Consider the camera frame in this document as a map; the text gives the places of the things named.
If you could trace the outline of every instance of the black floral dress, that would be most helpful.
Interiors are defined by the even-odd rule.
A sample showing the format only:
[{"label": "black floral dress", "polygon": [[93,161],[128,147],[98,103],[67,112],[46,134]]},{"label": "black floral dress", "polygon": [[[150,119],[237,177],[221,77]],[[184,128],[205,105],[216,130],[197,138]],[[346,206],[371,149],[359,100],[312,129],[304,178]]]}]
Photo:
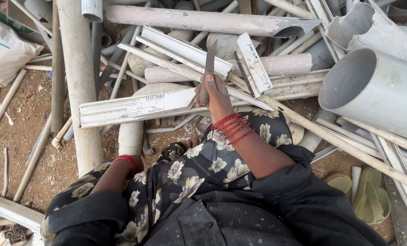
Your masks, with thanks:
[{"label": "black floral dress", "polygon": [[[281,111],[256,109],[241,113],[261,138],[277,148],[292,144],[290,119]],[[187,151],[183,143],[170,144],[156,162],[124,184],[122,196],[129,201],[126,223],[116,234],[117,245],[141,243],[157,220],[172,205],[209,190],[249,190],[250,170],[221,132],[209,127],[202,143]],[[44,244],[51,245],[55,234],[48,232],[49,214],[90,194],[110,161],[102,163],[65,187],[50,203],[41,224]]]}]

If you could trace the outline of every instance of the scrap pile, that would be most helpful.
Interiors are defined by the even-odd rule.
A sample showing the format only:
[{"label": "scrap pile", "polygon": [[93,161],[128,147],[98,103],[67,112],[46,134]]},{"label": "scrap pile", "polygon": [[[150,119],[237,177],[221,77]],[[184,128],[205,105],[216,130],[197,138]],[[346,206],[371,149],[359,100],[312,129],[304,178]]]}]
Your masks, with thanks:
[{"label": "scrap pile", "polygon": [[[194,87],[205,73],[206,51],[213,47],[214,73],[225,81],[237,112],[282,111],[291,120],[294,144],[310,151],[321,139],[332,144],[313,162],[345,151],[387,175],[387,184],[395,183],[407,207],[407,1],[395,1],[35,0],[33,8],[32,1],[11,0],[33,20],[52,51],[37,56],[43,46],[26,42],[30,53],[16,64],[4,64],[13,70],[0,72],[0,86],[5,86],[20,70],[0,105],[1,119],[25,69],[52,71],[52,113],[14,201],[20,202],[50,132],[57,133],[53,146],[58,150],[62,138],[75,137],[82,176],[101,162],[101,141],[113,125],[120,124],[119,154],[153,154],[147,133],[174,131],[207,115],[207,108],[194,105]],[[101,49],[111,40],[103,34],[104,18],[129,26],[120,43]],[[47,59],[52,67],[26,65]],[[100,71],[102,63],[106,67]],[[134,94],[116,98],[128,76]],[[110,77],[116,81],[109,100],[97,101]],[[139,88],[139,82],[145,86]],[[65,122],[67,92],[72,117]],[[313,96],[319,96],[321,109],[312,120],[279,102]],[[144,120],[175,115],[189,117],[176,127],[144,130]],[[357,204],[365,201],[357,196],[360,173],[353,167],[356,213]],[[373,199],[384,214],[365,220],[368,224],[396,209],[393,203],[389,208],[392,198],[386,195],[385,202],[375,188]],[[397,238],[399,245],[407,243],[407,237]]]}]

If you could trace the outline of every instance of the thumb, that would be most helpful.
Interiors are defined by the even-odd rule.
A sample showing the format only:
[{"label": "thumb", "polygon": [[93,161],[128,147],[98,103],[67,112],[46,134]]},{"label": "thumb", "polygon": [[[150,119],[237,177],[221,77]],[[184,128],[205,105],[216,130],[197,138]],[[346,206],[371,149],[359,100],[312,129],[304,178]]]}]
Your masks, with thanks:
[{"label": "thumb", "polygon": [[216,82],[214,81],[214,75],[212,75],[212,74],[207,75],[205,78],[205,84],[206,84],[206,90],[208,91],[208,93],[210,95],[219,93],[219,91],[217,90]]}]

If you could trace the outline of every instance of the red bangle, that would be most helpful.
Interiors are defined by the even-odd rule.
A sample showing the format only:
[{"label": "red bangle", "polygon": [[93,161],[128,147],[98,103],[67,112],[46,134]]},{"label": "red bangle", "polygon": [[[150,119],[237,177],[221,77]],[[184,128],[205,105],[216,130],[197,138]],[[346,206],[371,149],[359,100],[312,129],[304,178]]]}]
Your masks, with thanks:
[{"label": "red bangle", "polygon": [[243,135],[243,136],[241,136],[241,137],[237,138],[236,140],[234,140],[234,141],[232,141],[232,142],[228,143],[228,145],[231,145],[231,144],[233,144],[233,143],[237,142],[238,140],[242,139],[243,137],[246,137],[247,135],[249,135],[249,134],[253,133],[254,131],[255,131],[255,129],[250,130],[250,131],[249,131],[248,133],[246,133],[245,135]]},{"label": "red bangle", "polygon": [[225,137],[225,140],[228,139],[228,138],[230,138],[232,135],[236,134],[237,132],[239,132],[241,129],[244,129],[244,128],[248,127],[250,124],[251,124],[251,123],[249,122],[249,123],[247,123],[246,125],[244,125],[244,126],[238,128],[235,132],[233,132],[233,133],[231,133],[229,136]]},{"label": "red bangle", "polygon": [[235,129],[235,127],[240,126],[241,124],[244,124],[244,123],[246,123],[246,120],[242,120],[242,121],[241,121],[240,123],[238,123],[237,125],[235,125],[235,126],[229,128],[228,130],[226,130],[225,132],[223,132],[222,135],[225,135],[226,133],[228,133],[228,132],[232,131],[233,129]]},{"label": "red bangle", "polygon": [[135,172],[135,170],[136,170],[136,163],[135,163],[135,159],[134,159],[131,155],[129,155],[129,154],[122,154],[122,155],[120,155],[119,157],[115,158],[115,160],[113,160],[113,161],[111,162],[111,164],[113,164],[114,162],[116,162],[116,161],[118,161],[118,160],[121,160],[121,159],[127,160],[127,161],[130,162],[130,164],[132,165],[132,175],[134,175],[134,174],[135,174],[134,172]]},{"label": "red bangle", "polygon": [[233,122],[229,123],[226,126],[223,126],[222,128],[218,129],[219,131],[221,131],[222,129],[225,129],[228,126],[231,126],[232,124],[235,124],[236,122],[239,122],[240,120],[244,120],[244,117],[241,117],[240,119],[234,120]]},{"label": "red bangle", "polygon": [[240,117],[240,116],[241,116],[241,114],[236,114],[236,113],[228,115],[228,116],[224,117],[223,119],[221,119],[221,120],[217,121],[216,123],[214,123],[211,126],[211,129],[213,129],[213,130],[217,129],[217,127],[221,126],[223,123],[227,122],[228,120],[232,120],[233,118]]}]

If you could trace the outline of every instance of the sandal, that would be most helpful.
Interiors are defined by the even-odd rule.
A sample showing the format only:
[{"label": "sandal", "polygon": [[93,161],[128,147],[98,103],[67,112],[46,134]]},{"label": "sandal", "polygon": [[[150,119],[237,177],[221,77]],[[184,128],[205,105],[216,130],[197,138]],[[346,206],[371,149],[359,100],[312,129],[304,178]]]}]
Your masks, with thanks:
[{"label": "sandal", "polygon": [[387,192],[380,188],[382,173],[373,167],[363,169],[353,204],[355,215],[368,225],[383,222],[390,214]]},{"label": "sandal", "polygon": [[343,173],[339,172],[328,175],[323,181],[329,184],[331,187],[343,191],[345,194],[349,192],[352,187],[352,181],[348,175],[344,175]]}]

